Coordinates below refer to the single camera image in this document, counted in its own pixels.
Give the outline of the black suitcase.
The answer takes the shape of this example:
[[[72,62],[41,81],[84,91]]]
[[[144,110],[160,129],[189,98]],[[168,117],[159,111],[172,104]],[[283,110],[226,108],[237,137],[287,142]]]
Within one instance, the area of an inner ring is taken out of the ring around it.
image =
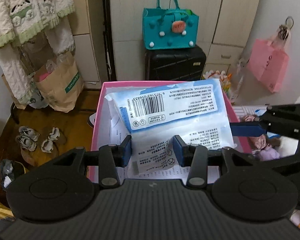
[[[197,81],[206,63],[199,46],[183,49],[147,50],[145,79],[149,81]]]

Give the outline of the cream knitted cardigan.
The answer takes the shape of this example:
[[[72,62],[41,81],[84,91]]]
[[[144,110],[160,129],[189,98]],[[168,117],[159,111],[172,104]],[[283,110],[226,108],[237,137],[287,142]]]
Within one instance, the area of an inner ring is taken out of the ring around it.
[[[0,0],[0,48],[23,44],[74,11],[73,0]]]

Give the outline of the brown paper bag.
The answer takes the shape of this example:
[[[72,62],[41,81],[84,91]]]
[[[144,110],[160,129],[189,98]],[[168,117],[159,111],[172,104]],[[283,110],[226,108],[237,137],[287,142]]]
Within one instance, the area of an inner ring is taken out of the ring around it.
[[[74,109],[84,88],[83,78],[69,51],[48,60],[36,71],[33,79],[47,104],[64,113]]]

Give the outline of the pink cardboard storage box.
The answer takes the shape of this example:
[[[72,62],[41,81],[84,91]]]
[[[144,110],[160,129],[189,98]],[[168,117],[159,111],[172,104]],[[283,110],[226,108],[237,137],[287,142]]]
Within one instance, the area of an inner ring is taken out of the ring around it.
[[[182,83],[182,81],[115,81],[115,82],[105,82],[102,85],[101,95],[98,102],[96,113],[93,114],[94,119],[91,117],[89,120],[93,122],[94,120],[94,131],[93,139],[91,143],[91,151],[96,151],[100,147],[108,144],[119,145],[125,139],[127,135],[127,129],[123,127],[123,123],[119,120],[117,113],[111,113],[107,100],[105,96],[111,92],[121,92],[125,90],[136,90],[136,89],[147,89],[160,86],[173,87],[173,85]],[[226,111],[228,114],[228,119],[230,122],[239,122],[236,113],[226,97],[224,95],[224,101],[226,106]],[[251,153],[251,147],[249,145],[248,139],[246,137],[234,137],[235,149],[239,152]],[[189,174],[189,165],[186,167],[180,167],[176,163],[175,165],[170,165],[169,169],[154,171],[152,173],[144,173],[134,175],[133,172],[128,172],[128,166],[122,168],[117,168],[119,179],[121,183],[124,179],[134,178],[134,179],[182,179],[185,183],[186,176]],[[217,166],[208,167],[208,182],[213,183],[217,176]],[[93,182],[98,182],[98,167],[89,166],[87,177]]]

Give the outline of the purple plush toy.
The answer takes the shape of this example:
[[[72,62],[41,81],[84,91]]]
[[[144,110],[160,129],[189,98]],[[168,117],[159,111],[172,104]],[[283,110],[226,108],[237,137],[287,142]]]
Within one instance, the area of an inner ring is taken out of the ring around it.
[[[262,149],[259,154],[259,159],[261,161],[270,161],[275,159],[280,159],[280,154],[274,148],[267,146]]]

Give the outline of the grey white sneakers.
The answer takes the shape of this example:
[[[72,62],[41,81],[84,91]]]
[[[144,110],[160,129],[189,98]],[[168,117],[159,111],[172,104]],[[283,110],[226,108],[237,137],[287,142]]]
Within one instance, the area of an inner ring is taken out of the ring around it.
[[[22,149],[34,152],[37,148],[37,141],[40,134],[35,130],[27,126],[20,126],[19,135],[15,137]]]

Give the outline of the teal felt handbag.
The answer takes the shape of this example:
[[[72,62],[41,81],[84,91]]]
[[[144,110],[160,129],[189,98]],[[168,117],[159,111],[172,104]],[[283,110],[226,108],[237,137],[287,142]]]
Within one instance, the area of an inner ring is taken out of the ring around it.
[[[155,8],[142,14],[143,44],[147,50],[192,48],[196,45],[199,16],[190,9],[181,9],[174,0],[174,9],[163,9],[160,0]]]

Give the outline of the striped pink tablecloth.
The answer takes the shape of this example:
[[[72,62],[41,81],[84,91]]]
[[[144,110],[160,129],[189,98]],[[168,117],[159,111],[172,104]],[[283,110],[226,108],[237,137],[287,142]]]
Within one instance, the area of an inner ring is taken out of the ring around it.
[[[266,110],[266,106],[233,106],[235,115],[241,118],[245,115],[262,115]]]

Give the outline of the white blue wet wipes pack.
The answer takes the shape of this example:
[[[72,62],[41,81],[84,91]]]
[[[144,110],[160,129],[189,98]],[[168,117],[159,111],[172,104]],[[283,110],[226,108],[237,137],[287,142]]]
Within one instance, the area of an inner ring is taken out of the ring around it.
[[[130,174],[151,173],[179,165],[173,137],[209,150],[234,146],[223,91],[217,79],[183,82],[106,95],[132,137]]]

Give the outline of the pink floral scrunchie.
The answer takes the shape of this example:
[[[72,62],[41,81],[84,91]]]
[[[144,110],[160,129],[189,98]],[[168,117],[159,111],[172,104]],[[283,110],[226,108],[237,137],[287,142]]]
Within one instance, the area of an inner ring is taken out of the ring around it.
[[[253,122],[257,118],[256,115],[247,114],[241,117],[241,122]],[[248,127],[249,128],[249,140],[252,143],[252,147],[255,150],[262,150],[267,146],[267,137],[255,126]]]

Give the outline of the beige wardrobe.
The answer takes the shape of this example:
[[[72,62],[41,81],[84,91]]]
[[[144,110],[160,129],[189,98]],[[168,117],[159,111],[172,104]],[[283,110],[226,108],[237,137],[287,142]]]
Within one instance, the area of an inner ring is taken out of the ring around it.
[[[199,47],[206,69],[243,53],[260,0],[103,0],[110,65],[118,81],[146,77],[146,53]]]

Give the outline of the pink paper shopping bag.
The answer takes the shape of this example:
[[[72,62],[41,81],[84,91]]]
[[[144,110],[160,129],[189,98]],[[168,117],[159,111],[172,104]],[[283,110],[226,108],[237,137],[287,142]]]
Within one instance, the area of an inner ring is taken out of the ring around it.
[[[271,93],[279,92],[288,67],[288,54],[270,41],[254,42],[247,64],[248,70]]]

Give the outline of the colourful plastic bag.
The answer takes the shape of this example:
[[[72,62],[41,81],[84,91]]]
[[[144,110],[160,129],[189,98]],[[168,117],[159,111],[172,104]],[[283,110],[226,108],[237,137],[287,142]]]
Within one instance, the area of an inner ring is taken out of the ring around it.
[[[232,104],[235,104],[244,80],[244,75],[241,72],[237,74],[226,74],[224,70],[221,72],[219,70],[210,70],[208,72],[203,72],[202,79],[218,79],[221,83],[222,90],[229,101]]]

